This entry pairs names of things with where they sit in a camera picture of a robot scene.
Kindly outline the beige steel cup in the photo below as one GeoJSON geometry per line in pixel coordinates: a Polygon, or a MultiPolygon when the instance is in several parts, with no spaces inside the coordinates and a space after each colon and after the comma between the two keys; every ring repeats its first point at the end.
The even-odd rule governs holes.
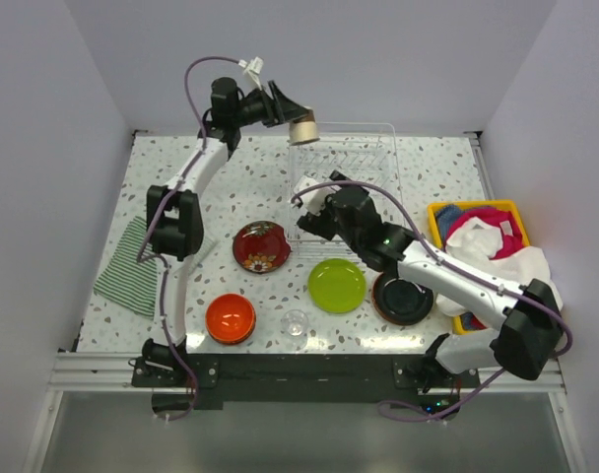
{"type": "Polygon", "coordinates": [[[289,123],[289,143],[291,146],[301,146],[314,143],[320,139],[314,111],[310,108],[308,114],[289,123]]]}

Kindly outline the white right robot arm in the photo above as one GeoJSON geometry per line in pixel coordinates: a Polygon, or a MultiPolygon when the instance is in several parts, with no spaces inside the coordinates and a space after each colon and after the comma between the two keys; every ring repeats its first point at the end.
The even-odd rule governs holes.
{"type": "Polygon", "coordinates": [[[429,288],[473,312],[486,329],[444,334],[425,353],[423,374],[447,386],[469,369],[499,367],[525,380],[537,379],[569,340],[554,291],[539,279],[520,284],[487,273],[432,246],[415,224],[381,219],[370,197],[377,185],[334,172],[326,182],[302,177],[290,203],[303,208],[297,225],[331,240],[338,237],[371,270],[429,288]]]}

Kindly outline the clear glass cup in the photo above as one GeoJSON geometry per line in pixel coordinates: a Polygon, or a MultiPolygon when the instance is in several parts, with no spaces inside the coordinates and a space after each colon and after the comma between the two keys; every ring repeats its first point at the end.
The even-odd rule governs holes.
{"type": "Polygon", "coordinates": [[[308,317],[300,309],[291,309],[282,316],[281,324],[285,333],[293,337],[299,337],[307,329],[308,317]]]}

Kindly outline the clear wire dish rack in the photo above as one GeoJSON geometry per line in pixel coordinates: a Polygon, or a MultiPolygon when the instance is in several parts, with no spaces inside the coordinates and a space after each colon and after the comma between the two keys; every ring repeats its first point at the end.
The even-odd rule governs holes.
{"type": "MultiPolygon", "coordinates": [[[[404,227],[406,221],[385,193],[399,200],[400,177],[395,129],[388,123],[334,122],[317,125],[320,139],[314,143],[289,147],[289,192],[303,175],[328,182],[335,192],[361,196],[373,201],[373,225],[393,224],[404,227]],[[337,170],[348,181],[331,181],[337,170]]],[[[294,254],[315,262],[327,258],[356,261],[355,251],[338,236],[326,240],[313,236],[297,226],[299,217],[307,212],[290,205],[286,237],[294,254]]]]}

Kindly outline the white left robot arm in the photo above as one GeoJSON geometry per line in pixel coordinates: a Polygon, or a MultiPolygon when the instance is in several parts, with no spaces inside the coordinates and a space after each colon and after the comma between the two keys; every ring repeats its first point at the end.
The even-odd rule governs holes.
{"type": "Polygon", "coordinates": [[[159,276],[154,344],[184,347],[188,277],[205,236],[200,200],[237,149],[241,129],[256,123],[271,128],[314,121],[311,107],[289,99],[273,81],[248,94],[230,77],[212,83],[211,106],[204,114],[192,156],[167,183],[147,191],[147,234],[142,247],[151,249],[159,276]]]}

